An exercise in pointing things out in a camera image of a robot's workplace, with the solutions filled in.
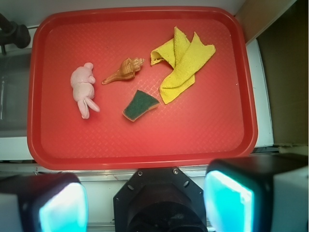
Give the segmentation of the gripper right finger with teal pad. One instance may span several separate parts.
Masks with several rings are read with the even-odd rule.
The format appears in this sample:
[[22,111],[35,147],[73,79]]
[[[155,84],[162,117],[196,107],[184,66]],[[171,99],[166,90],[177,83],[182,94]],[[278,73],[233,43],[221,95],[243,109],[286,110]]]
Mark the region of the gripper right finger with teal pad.
[[306,232],[309,158],[293,153],[215,159],[204,201],[217,232]]

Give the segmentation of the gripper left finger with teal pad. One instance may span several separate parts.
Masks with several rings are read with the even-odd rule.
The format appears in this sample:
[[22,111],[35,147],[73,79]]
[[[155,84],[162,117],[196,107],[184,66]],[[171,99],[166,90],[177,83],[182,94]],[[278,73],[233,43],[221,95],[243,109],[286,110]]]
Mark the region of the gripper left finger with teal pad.
[[13,175],[0,179],[2,232],[85,232],[87,224],[87,194],[76,175]]

